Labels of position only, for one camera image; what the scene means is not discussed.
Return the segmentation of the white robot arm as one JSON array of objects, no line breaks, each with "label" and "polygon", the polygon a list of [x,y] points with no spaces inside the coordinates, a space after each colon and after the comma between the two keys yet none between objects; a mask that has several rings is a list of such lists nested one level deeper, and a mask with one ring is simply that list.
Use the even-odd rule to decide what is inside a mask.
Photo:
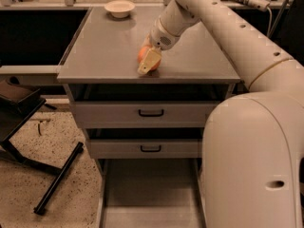
[{"label": "white robot arm", "polygon": [[220,0],[171,0],[145,40],[139,72],[153,70],[197,22],[248,90],[219,104],[205,125],[207,228],[303,228],[304,67]]}]

